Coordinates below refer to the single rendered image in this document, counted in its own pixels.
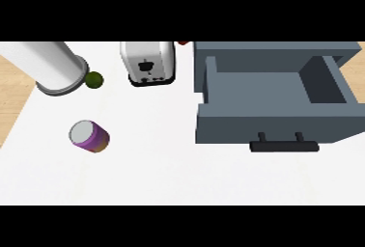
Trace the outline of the green round fruit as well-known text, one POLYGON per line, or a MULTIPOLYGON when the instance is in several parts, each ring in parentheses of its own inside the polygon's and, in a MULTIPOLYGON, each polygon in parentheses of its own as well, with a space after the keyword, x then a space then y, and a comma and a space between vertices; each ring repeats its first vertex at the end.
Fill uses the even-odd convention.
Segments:
POLYGON ((97 71, 92 71, 88 73, 85 81, 86 81, 88 87, 92 89, 97 89, 103 86, 103 83, 104 83, 103 75, 97 71))

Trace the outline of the grey open drawer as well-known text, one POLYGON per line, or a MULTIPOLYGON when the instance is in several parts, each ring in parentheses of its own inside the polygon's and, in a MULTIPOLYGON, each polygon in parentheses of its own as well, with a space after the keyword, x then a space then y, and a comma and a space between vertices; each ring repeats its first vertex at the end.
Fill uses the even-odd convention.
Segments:
POLYGON ((206 59, 205 102, 196 141, 247 144, 270 141, 335 143, 365 132, 365 104, 357 102, 335 58, 318 56, 299 72, 221 72, 206 59))

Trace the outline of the white toaster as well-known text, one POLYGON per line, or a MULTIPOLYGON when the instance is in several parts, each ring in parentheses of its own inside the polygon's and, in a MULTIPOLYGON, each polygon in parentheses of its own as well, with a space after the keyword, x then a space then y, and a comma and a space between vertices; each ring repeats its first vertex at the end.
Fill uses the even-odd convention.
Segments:
POLYGON ((135 87, 174 83, 177 48, 172 41, 122 41, 120 54, 135 87))

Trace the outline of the white cylinder with grey rim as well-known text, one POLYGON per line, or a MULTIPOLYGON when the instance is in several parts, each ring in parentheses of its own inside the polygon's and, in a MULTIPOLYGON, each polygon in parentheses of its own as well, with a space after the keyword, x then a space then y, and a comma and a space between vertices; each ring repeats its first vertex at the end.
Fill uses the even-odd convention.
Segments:
POLYGON ((64 96, 80 88, 89 64, 63 41, 0 41, 0 54, 46 95, 64 96))

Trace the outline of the grey cabinet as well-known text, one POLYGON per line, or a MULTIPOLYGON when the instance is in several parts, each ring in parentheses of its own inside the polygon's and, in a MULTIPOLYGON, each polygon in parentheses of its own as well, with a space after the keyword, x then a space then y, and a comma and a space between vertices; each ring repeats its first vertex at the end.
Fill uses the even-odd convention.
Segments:
POLYGON ((360 51, 357 41, 197 41, 194 92, 203 92, 209 57, 219 72, 299 72, 312 57, 330 56, 342 67, 360 51))

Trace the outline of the purple can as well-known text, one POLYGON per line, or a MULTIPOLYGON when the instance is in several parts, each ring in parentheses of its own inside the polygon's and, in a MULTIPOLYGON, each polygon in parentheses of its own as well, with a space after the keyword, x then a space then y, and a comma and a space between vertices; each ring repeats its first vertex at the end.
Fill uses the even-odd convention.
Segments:
POLYGON ((110 143, 110 134, 91 120, 75 124, 69 131, 69 138, 75 146, 91 152, 101 152, 110 143))

